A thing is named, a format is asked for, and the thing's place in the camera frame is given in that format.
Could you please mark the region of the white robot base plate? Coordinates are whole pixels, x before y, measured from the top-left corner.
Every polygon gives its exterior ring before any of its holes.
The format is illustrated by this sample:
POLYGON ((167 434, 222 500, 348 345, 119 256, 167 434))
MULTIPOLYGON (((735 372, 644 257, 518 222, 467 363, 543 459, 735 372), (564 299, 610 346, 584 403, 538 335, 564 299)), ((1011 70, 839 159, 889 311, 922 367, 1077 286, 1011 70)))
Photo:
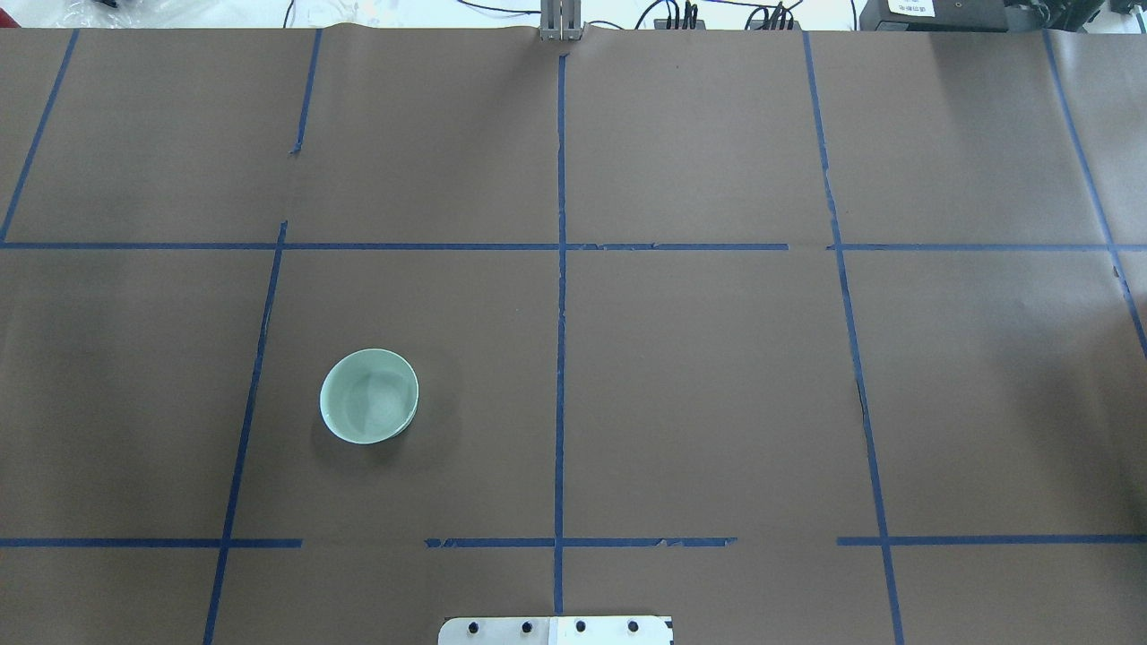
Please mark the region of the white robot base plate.
POLYGON ((455 617, 438 644, 673 644, 672 619, 656 615, 455 617))

